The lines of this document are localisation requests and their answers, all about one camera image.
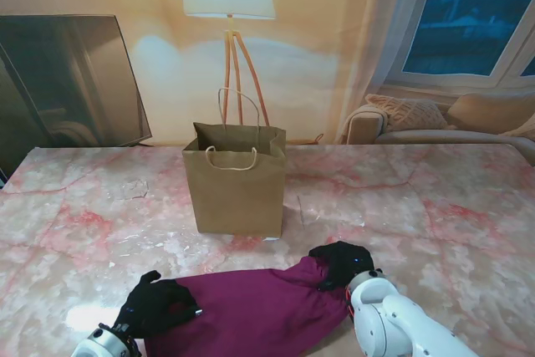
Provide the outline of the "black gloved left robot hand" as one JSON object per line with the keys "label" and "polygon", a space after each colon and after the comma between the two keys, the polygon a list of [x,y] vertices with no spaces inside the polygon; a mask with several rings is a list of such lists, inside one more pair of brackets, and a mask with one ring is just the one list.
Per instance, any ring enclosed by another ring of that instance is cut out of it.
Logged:
{"label": "black gloved left robot hand", "polygon": [[112,329],[133,339],[165,333],[202,314],[188,288],[162,279],[156,270],[140,277],[120,308]]}

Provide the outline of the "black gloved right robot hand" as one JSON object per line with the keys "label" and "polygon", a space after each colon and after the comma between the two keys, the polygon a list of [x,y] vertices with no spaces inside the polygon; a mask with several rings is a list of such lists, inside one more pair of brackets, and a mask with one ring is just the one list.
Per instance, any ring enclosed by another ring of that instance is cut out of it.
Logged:
{"label": "black gloved right robot hand", "polygon": [[354,276],[375,269],[371,253],[362,246],[337,241],[311,249],[308,255],[327,265],[327,275],[318,290],[331,291],[346,287]]}

